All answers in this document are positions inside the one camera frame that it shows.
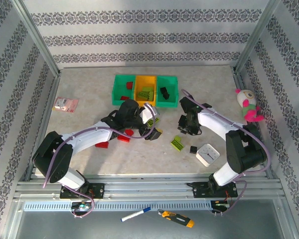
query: beige tabletop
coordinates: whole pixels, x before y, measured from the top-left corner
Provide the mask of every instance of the beige tabletop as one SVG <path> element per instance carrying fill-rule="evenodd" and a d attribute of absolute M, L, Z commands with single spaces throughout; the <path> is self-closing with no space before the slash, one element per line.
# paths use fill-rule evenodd
<path fill-rule="evenodd" d="M 245 123 L 242 118 L 233 76 L 229 66 L 200 67 L 114 67 L 64 69 L 56 96 L 79 99 L 74 113 L 52 111 L 47 133 L 59 134 L 89 127 L 119 107 L 112 105 L 112 88 L 116 74 L 171 75 L 178 77 L 179 99 L 188 90 L 201 103 L 209 103 L 217 112 Z M 212 173 L 226 162 L 225 141 L 211 130 L 202 127 L 202 135 L 190 136 L 177 129 L 183 110 L 158 108 L 160 121 L 157 127 L 163 130 L 159 139 L 148 141 L 132 139 L 130 143 L 117 139 L 110 141 L 109 148 L 87 148 L 74 155 L 70 166 L 85 175 L 121 173 Z M 178 152 L 170 142 L 179 135 L 185 148 Z M 189 153 L 190 146 L 209 143 L 220 157 L 205 167 Z"/>

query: pink plush toy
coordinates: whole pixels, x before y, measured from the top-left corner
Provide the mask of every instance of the pink plush toy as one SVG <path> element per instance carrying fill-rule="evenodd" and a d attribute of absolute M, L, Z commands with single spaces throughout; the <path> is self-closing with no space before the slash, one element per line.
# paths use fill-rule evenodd
<path fill-rule="evenodd" d="M 260 110 L 259 106 L 256 106 L 256 98 L 252 91 L 236 89 L 237 100 L 240 106 L 243 108 L 243 117 L 248 122 L 259 122 L 264 119 L 264 116 L 258 116 L 257 111 Z"/>

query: red block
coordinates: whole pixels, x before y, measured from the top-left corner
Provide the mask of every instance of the red block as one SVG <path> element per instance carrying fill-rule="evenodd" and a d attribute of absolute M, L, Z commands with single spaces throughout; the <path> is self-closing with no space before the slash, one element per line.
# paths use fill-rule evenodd
<path fill-rule="evenodd" d="M 126 101 L 127 99 L 129 99 L 130 97 L 127 96 L 121 96 L 121 101 Z"/>
<path fill-rule="evenodd" d="M 125 130 L 125 133 L 128 135 L 128 136 L 132 136 L 134 134 L 133 130 L 131 129 L 126 129 Z"/>
<path fill-rule="evenodd" d="M 133 88 L 133 81 L 132 82 L 126 82 L 126 88 L 128 90 L 131 90 Z"/>
<path fill-rule="evenodd" d="M 95 147 L 97 147 L 97 148 L 108 148 L 109 147 L 109 142 L 106 141 L 106 142 L 97 143 L 95 145 Z"/>
<path fill-rule="evenodd" d="M 118 140 L 120 140 L 120 141 L 124 141 L 124 142 L 127 142 L 127 143 L 130 142 L 130 138 L 127 138 L 127 137 L 125 137 L 125 136 L 123 136 L 123 135 L 119 135 L 119 136 L 118 136 Z"/>

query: white alarm clock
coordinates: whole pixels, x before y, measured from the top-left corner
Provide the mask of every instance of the white alarm clock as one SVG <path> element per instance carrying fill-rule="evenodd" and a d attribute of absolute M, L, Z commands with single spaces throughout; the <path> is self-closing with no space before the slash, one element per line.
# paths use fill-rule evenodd
<path fill-rule="evenodd" d="M 196 153 L 196 158 L 206 167 L 209 167 L 219 156 L 219 152 L 209 143 L 204 144 Z"/>

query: patterned wallpaper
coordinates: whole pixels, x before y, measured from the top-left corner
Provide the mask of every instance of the patterned wallpaper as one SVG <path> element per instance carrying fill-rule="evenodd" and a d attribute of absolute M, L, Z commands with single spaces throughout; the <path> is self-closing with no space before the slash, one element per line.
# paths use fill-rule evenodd
<path fill-rule="evenodd" d="M 299 231 L 299 0 L 283 0 L 241 72 L 265 115 L 260 129 Z"/>
<path fill-rule="evenodd" d="M 53 75 L 8 0 L 0 0 L 0 238 L 24 175 Z"/>
<path fill-rule="evenodd" d="M 268 0 L 24 0 L 59 68 L 234 65 Z"/>

